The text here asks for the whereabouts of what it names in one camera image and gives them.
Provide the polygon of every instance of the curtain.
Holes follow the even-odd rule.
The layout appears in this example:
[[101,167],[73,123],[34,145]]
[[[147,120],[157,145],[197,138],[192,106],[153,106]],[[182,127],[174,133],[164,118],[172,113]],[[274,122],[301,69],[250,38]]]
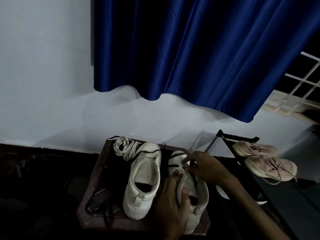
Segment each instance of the curtain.
[[320,25],[320,0],[95,0],[94,88],[250,122]]

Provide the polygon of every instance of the beige sneaker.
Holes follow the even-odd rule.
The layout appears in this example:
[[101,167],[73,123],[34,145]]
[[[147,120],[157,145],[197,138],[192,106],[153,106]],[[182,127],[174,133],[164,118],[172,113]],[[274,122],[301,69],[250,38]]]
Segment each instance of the beige sneaker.
[[256,155],[276,157],[278,150],[272,145],[253,144],[247,141],[237,141],[232,145],[234,151],[241,157]]
[[261,178],[271,178],[278,180],[277,183],[269,184],[278,184],[280,181],[289,181],[291,179],[296,179],[297,174],[297,165],[294,162],[280,159],[267,157],[263,155],[250,156],[244,160],[245,165],[249,170]]

